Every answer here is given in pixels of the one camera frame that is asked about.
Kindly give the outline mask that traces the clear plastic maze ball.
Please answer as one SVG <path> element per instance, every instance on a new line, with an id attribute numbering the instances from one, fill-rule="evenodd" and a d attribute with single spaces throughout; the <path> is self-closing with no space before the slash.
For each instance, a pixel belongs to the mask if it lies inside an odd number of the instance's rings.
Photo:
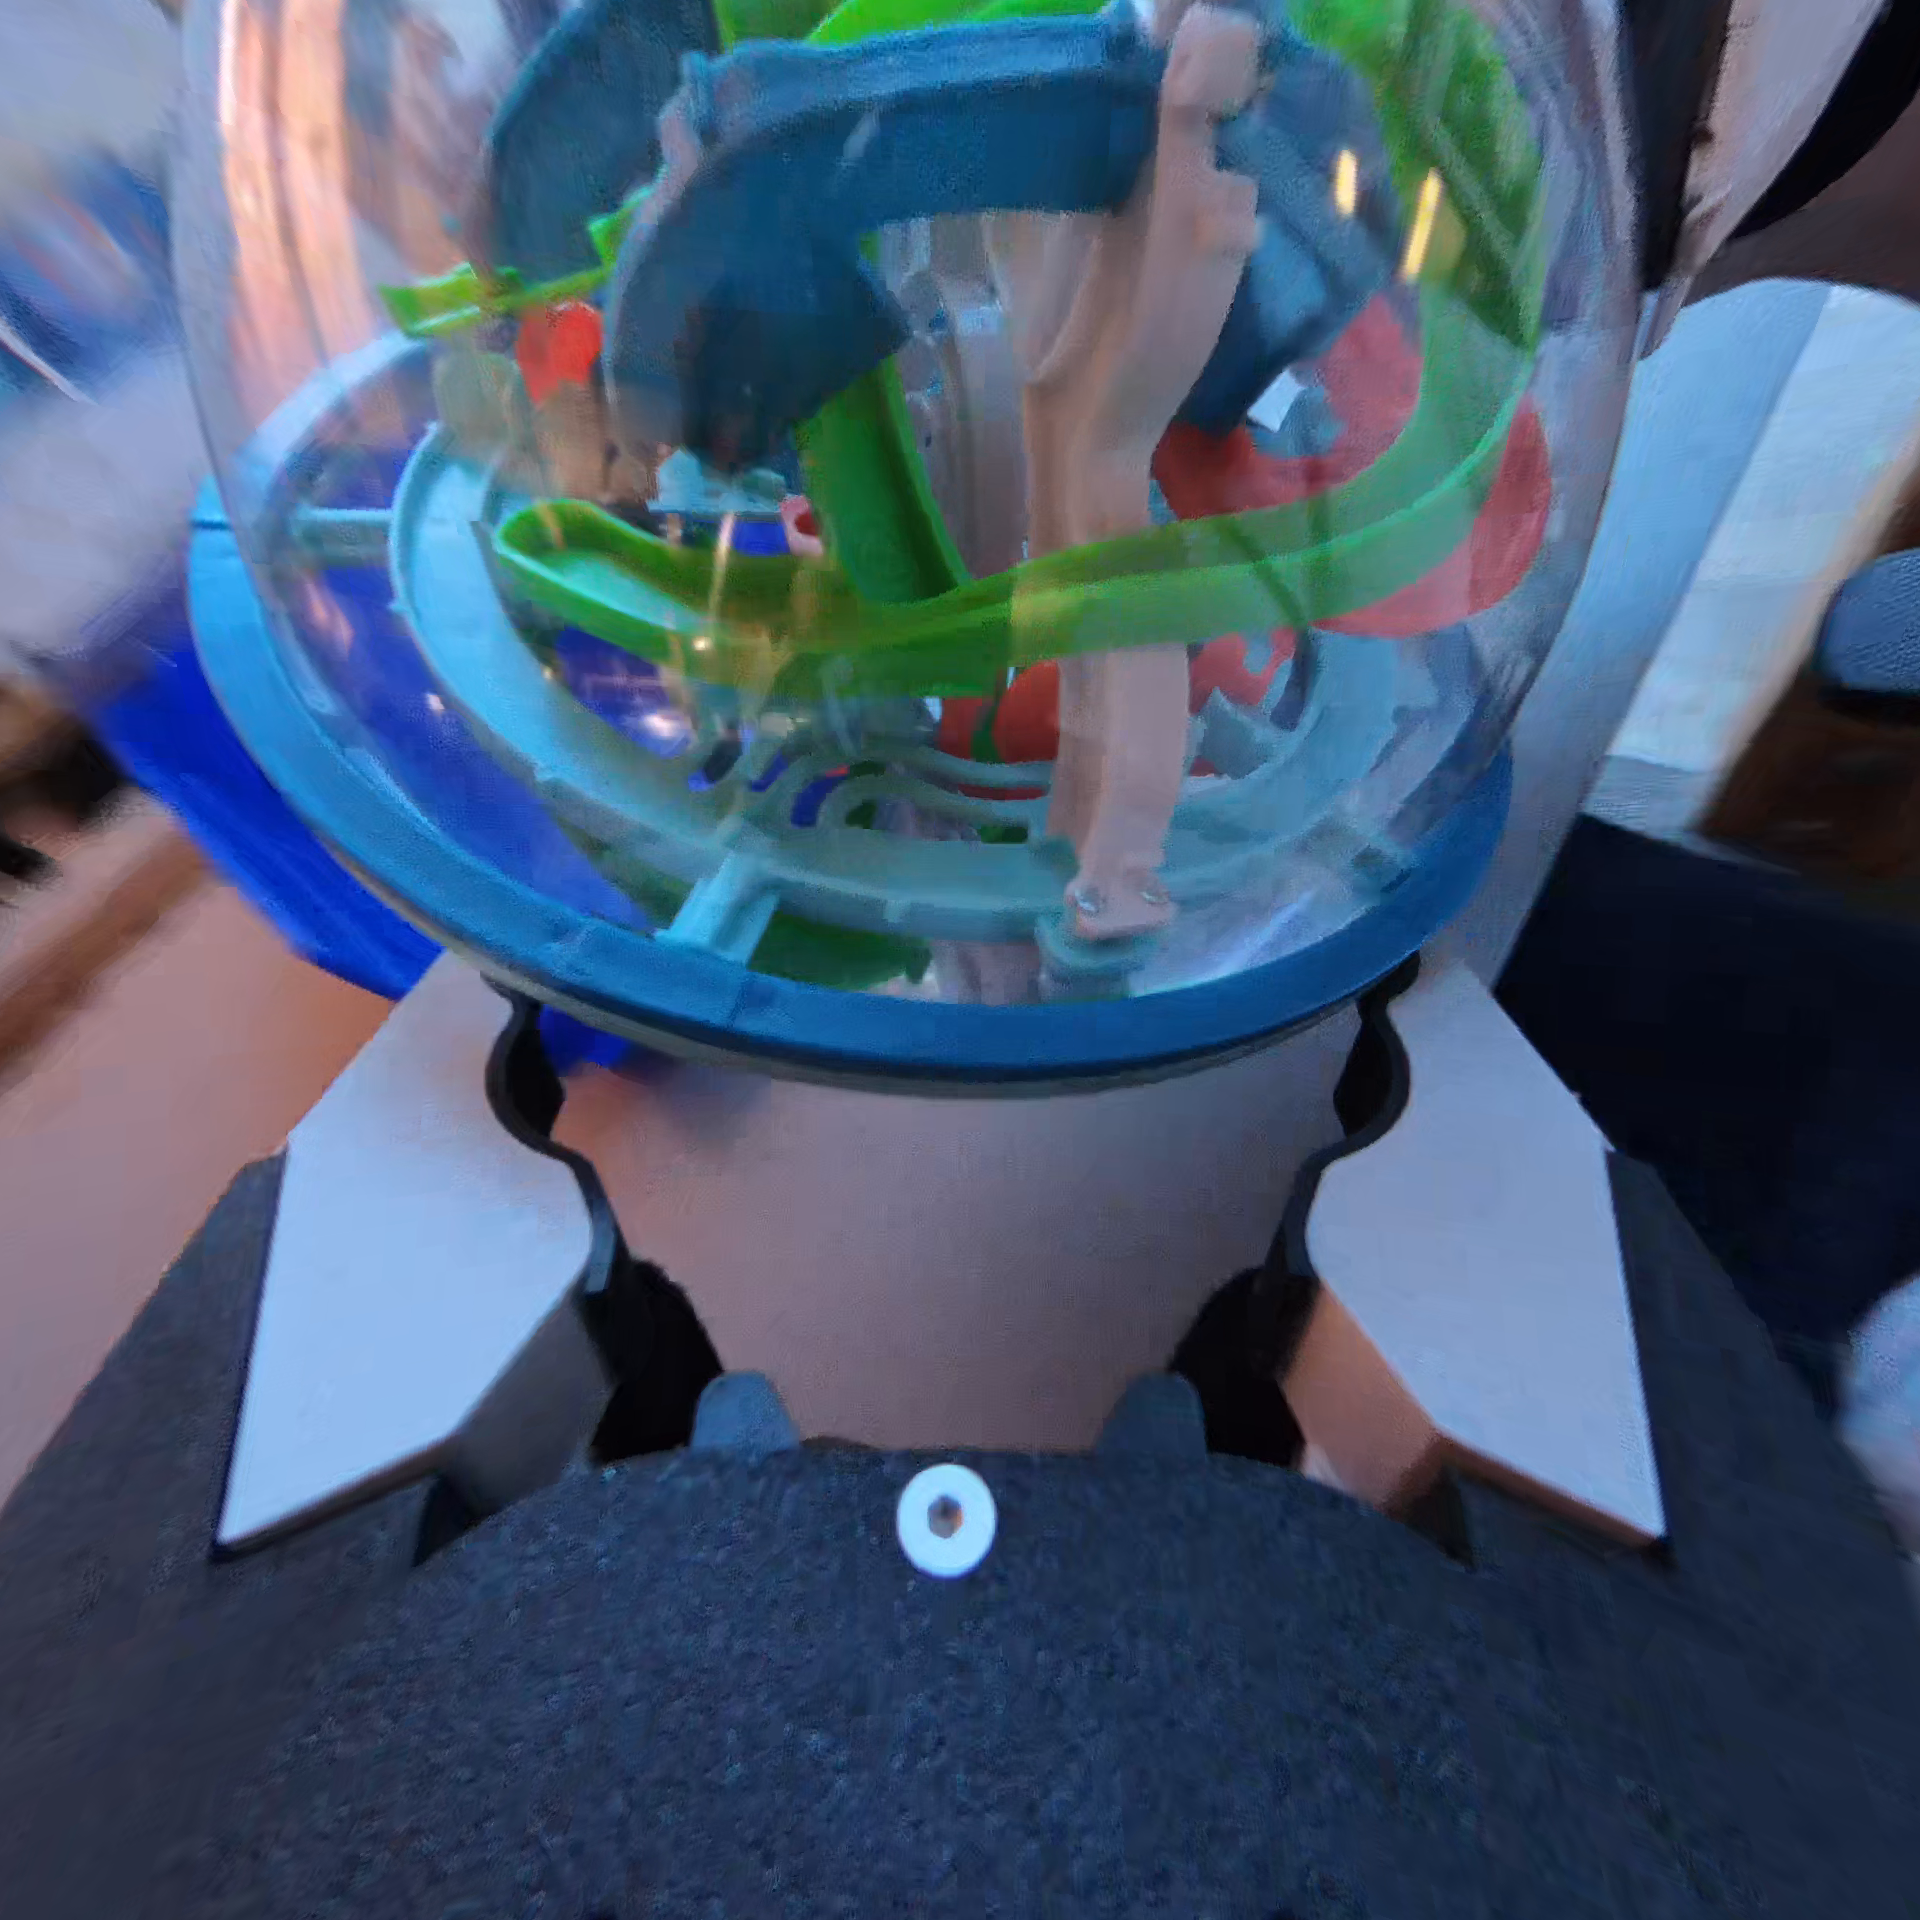
<path id="1" fill-rule="evenodd" d="M 189 618 L 499 992 L 897 1089 L 1394 994 L 1634 352 L 1614 2 L 184 2 Z"/>

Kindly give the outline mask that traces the blue plastic bin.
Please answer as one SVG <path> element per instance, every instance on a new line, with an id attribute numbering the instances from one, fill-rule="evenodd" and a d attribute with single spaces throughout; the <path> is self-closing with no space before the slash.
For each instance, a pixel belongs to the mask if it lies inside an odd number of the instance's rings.
<path id="1" fill-rule="evenodd" d="M 181 821 L 216 875 L 300 959 L 398 1001 L 443 947 L 337 865 L 259 774 L 204 682 L 189 614 L 189 555 L 212 531 L 225 531 L 225 505 L 216 482 L 201 482 L 160 562 L 110 611 L 92 614 L 78 643 L 45 671 L 112 765 Z M 325 567 L 320 591 L 315 643 L 347 654 L 349 709 L 381 739 L 394 777 L 443 801 L 454 841 L 510 878 L 641 929 L 636 904 L 438 702 L 438 685 L 390 606 L 388 569 Z"/>

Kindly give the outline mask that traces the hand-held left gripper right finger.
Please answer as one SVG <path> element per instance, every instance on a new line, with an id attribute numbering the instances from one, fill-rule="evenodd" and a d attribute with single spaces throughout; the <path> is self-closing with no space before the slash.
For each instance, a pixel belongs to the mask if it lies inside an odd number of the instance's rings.
<path id="1" fill-rule="evenodd" d="M 1304 1169 L 1304 1470 L 1410 1507 L 1445 1466 L 1605 1539 L 1666 1536 L 1606 1145 L 1473 969 L 1369 1010 L 1380 1112 Z"/>

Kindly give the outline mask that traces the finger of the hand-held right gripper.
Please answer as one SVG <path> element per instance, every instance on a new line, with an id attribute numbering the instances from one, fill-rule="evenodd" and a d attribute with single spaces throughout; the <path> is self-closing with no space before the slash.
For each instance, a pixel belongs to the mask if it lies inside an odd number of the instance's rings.
<path id="1" fill-rule="evenodd" d="M 1627 2 L 1642 293 L 1681 310 L 1812 130 L 1860 2 Z"/>

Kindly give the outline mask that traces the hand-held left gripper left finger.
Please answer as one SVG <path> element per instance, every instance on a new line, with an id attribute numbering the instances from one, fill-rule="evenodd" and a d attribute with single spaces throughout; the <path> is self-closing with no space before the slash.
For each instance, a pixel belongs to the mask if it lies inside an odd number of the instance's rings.
<path id="1" fill-rule="evenodd" d="M 291 1128 L 220 1551 L 433 1477 L 490 1514 L 587 1450 L 619 1233 L 544 1096 L 537 1007 L 443 957 Z"/>

